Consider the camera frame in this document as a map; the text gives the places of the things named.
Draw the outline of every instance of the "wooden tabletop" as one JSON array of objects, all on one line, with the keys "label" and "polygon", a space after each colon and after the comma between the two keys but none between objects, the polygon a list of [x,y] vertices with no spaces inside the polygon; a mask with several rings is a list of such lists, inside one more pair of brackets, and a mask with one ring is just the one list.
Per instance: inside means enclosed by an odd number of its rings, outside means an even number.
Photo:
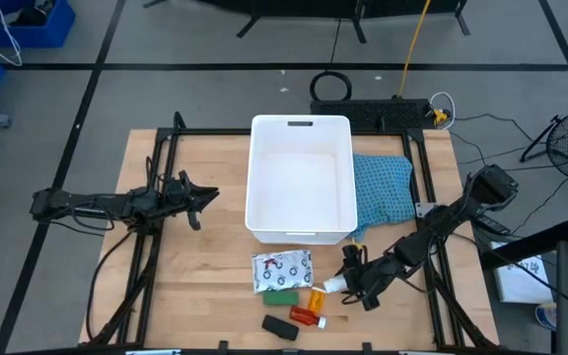
[{"label": "wooden tabletop", "polygon": [[[152,154],[154,137],[154,130],[130,132],[117,192],[145,184],[144,160]],[[462,184],[449,133],[425,131],[425,138],[438,202],[451,203],[461,196]],[[356,136],[353,148],[360,154],[403,155],[399,137]],[[415,144],[411,149],[421,198],[426,201]],[[174,174],[186,170],[195,184],[218,186],[221,194],[198,216],[200,231],[189,228],[185,215],[165,222],[146,347],[216,348],[220,340],[228,340],[233,349],[355,350],[361,349],[362,342],[371,342],[375,350],[433,349],[427,297],[399,280],[380,296],[381,306],[371,312],[365,312],[361,305],[341,305],[342,295],[327,295],[322,309],[326,328],[298,324],[300,333],[295,342],[261,329],[265,315],[287,320],[290,309],[265,307],[261,296],[253,293],[250,256],[300,246],[261,244],[245,227],[248,158],[248,135],[180,137]],[[378,257],[396,239],[414,230],[414,222],[370,229],[364,242],[370,258]],[[458,232],[472,236],[468,224]],[[124,234],[121,224],[106,233],[102,254]],[[100,330],[124,297],[134,241],[130,238],[120,247],[100,272],[92,310],[94,332]],[[345,243],[308,246],[316,281],[329,278],[339,269]],[[460,304],[483,333],[498,342],[475,246],[450,237],[447,251]],[[421,270],[410,281],[425,288]],[[302,307],[309,295],[310,291],[300,290]],[[448,311],[439,299],[446,341],[453,343]],[[134,339],[138,313],[136,305],[129,339]],[[84,331],[81,340],[86,340]]]}]

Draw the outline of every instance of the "green object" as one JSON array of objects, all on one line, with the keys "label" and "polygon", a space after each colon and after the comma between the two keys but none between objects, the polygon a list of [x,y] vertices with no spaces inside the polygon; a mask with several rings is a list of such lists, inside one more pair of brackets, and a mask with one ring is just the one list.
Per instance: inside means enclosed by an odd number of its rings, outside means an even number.
[{"label": "green object", "polygon": [[297,306],[300,294],[297,291],[266,291],[262,292],[264,306]]}]

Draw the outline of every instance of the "white box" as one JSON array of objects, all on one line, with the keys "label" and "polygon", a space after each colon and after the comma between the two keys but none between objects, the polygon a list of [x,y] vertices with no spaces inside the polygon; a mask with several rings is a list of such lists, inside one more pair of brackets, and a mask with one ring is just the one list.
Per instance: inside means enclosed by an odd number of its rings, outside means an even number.
[{"label": "white box", "polygon": [[356,229],[346,117],[253,118],[245,224],[267,244],[334,245]]}]

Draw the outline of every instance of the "blue cloth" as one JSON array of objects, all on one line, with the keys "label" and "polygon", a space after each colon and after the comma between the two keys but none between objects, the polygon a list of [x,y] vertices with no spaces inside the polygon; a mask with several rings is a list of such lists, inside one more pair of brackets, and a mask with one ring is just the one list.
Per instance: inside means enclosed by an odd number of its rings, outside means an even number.
[{"label": "blue cloth", "polygon": [[368,228],[415,217],[409,182],[413,166],[404,157],[354,155],[358,226],[350,238],[361,242]]}]

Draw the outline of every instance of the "floor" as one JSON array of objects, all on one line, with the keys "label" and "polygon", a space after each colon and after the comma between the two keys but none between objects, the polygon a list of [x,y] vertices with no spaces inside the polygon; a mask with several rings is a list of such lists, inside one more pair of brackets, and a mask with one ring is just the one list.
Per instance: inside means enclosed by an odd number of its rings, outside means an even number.
[{"label": "floor", "polygon": [[[35,235],[27,213],[34,191],[53,182],[83,193],[112,191],[128,131],[167,126],[175,110],[190,127],[248,127],[259,113],[310,111],[308,85],[330,58],[334,20],[262,19],[238,39],[247,16],[193,0],[150,9],[144,2],[70,0],[77,20],[65,46],[24,50],[27,65],[9,70],[0,84],[0,112],[14,119],[0,129],[0,326]],[[555,114],[568,113],[568,1],[469,0],[463,16],[469,36],[452,15],[427,17],[413,54],[421,65],[409,72],[404,97],[446,91],[459,117],[514,118],[531,136]],[[365,20],[369,42],[360,44],[343,22],[334,62],[356,69],[343,70],[353,99],[397,92],[416,23],[417,16]],[[155,65],[137,65],[143,63]],[[328,80],[319,85],[324,98],[341,91]],[[452,130],[484,155],[530,143],[513,125],[489,118],[457,122]],[[454,148],[460,162],[478,157],[456,138]],[[490,161],[507,169],[548,164],[542,157],[521,165],[519,155]],[[461,173],[479,165],[462,164]],[[564,176],[555,169],[511,174],[521,193],[496,219],[514,228]],[[565,182],[517,234],[567,219]],[[8,351],[76,344],[101,242],[49,229]],[[549,333],[535,324],[533,307],[500,304],[485,276],[503,344],[548,351]]]}]

